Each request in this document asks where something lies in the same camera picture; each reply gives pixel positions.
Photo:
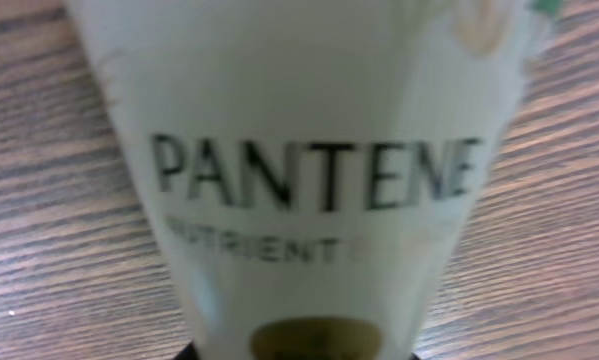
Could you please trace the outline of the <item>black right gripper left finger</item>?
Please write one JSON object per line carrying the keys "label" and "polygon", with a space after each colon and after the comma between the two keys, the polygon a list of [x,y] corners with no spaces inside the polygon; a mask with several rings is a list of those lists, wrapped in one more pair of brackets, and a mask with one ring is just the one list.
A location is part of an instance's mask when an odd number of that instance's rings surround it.
{"label": "black right gripper left finger", "polygon": [[172,360],[199,360],[194,344],[189,343]]}

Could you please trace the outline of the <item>white Pantene tube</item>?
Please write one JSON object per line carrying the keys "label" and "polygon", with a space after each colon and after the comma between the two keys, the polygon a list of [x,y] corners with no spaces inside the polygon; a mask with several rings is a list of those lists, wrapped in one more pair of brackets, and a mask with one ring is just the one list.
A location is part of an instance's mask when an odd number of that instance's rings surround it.
{"label": "white Pantene tube", "polygon": [[201,359],[406,359],[560,1],[70,1]]}

